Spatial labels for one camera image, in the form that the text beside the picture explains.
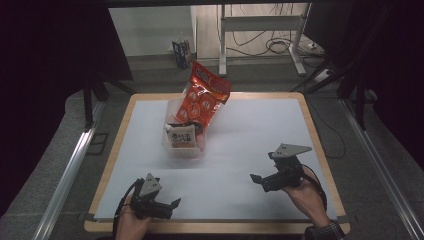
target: white wall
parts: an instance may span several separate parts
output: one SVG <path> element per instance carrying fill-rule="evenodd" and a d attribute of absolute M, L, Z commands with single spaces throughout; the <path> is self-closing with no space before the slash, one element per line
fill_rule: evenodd
<path fill-rule="evenodd" d="M 126 56 L 170 54 L 171 42 L 177 39 L 187 39 L 191 51 L 196 51 L 194 7 L 111 8 L 109 12 Z"/>

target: transparent plastic bin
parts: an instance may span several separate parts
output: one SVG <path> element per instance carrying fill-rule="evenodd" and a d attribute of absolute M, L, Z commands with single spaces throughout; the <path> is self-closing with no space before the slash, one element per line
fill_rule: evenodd
<path fill-rule="evenodd" d="M 176 115 L 178 109 L 183 103 L 184 98 L 175 98 L 168 101 L 166 108 L 166 117 L 165 124 L 169 123 L 178 123 L 174 116 Z M 166 152 L 171 158 L 180 158 L 180 159 L 195 159 L 201 158 L 205 153 L 206 140 L 205 135 L 196 138 L 196 147 L 192 148 L 174 148 L 172 143 L 168 139 L 166 130 L 163 129 L 162 134 L 162 145 L 165 148 Z"/>

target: human hand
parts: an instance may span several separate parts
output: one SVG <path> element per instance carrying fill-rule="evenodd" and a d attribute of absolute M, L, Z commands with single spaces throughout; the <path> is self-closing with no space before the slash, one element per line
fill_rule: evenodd
<path fill-rule="evenodd" d="M 130 205 L 131 195 L 125 199 L 116 231 L 116 240 L 141 240 L 147 232 L 152 218 L 138 219 Z"/>
<path fill-rule="evenodd" d="M 318 182 L 309 168 L 303 167 L 303 170 L 305 174 Z M 282 190 L 289 195 L 294 205 L 312 221 L 316 228 L 330 225 L 331 221 L 325 212 L 322 199 L 314 185 L 308 180 L 302 179 L 299 187 L 285 187 Z"/>

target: red plastic package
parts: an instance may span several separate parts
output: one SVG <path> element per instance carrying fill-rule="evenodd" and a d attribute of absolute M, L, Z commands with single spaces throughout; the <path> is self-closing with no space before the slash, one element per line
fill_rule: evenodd
<path fill-rule="evenodd" d="M 221 104 L 230 97 L 231 83 L 193 62 L 190 87 L 175 116 L 179 123 L 198 122 L 203 132 Z"/>

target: small snack packet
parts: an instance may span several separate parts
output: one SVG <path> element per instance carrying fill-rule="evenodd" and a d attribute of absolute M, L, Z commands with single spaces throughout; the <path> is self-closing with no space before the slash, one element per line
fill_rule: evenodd
<path fill-rule="evenodd" d="M 230 97 L 231 83 L 193 62 L 190 87 L 175 119 L 179 123 L 198 122 L 203 132 L 209 126 L 221 104 Z"/>

